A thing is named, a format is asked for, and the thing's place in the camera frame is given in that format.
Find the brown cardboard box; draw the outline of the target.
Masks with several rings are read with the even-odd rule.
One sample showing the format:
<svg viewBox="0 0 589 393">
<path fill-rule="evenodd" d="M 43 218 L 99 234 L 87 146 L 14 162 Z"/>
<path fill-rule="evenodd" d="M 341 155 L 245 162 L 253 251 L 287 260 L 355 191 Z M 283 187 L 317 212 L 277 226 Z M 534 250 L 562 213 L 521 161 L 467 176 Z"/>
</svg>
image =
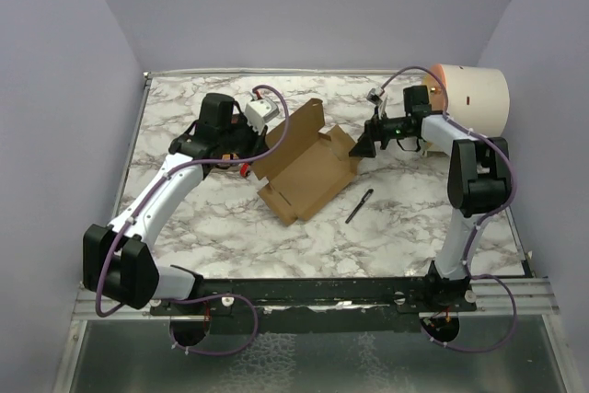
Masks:
<svg viewBox="0 0 589 393">
<path fill-rule="evenodd" d="M 323 102 L 312 98 L 289 118 L 286 138 L 251 172 L 267 184 L 258 195 L 284 225 L 308 221 L 358 173 L 361 159 L 349 156 L 355 141 L 335 125 L 323 132 Z"/>
</svg>

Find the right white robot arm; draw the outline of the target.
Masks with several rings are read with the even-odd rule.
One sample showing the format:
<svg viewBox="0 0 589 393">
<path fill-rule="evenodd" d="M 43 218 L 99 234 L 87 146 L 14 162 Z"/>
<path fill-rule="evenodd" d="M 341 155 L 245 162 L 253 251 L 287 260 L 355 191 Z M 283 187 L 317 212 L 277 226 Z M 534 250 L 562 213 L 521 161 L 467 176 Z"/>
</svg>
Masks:
<svg viewBox="0 0 589 393">
<path fill-rule="evenodd" d="M 512 196 L 508 145 L 501 137 L 485 138 L 468 130 L 445 110 L 434 110 L 425 85 L 403 89 L 403 117 L 385 113 L 384 90 L 372 89 L 367 100 L 372 117 L 349 152 L 350 157 L 374 158 L 390 141 L 414 138 L 434 144 L 450 157 L 447 196 L 452 206 L 445 242 L 433 260 L 422 289 L 424 304 L 443 311 L 464 295 L 472 279 L 469 265 L 488 218 L 502 211 Z"/>
</svg>

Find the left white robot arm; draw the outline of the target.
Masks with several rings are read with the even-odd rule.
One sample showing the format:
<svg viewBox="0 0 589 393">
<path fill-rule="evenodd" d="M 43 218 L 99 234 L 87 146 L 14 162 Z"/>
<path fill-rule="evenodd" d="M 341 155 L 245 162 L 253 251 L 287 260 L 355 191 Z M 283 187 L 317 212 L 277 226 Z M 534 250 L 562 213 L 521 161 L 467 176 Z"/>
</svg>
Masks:
<svg viewBox="0 0 589 393">
<path fill-rule="evenodd" d="M 107 225 L 91 225 L 83 236 L 83 285 L 96 295 L 135 309 L 152 300 L 171 300 L 179 312 L 197 312 L 203 301 L 202 276 L 179 266 L 158 266 L 150 248 L 185 197 L 213 168 L 234 166 L 267 151 L 268 123 L 277 105 L 259 93 L 244 107 L 232 97 L 208 93 L 199 117 L 175 138 L 147 187 Z"/>
</svg>

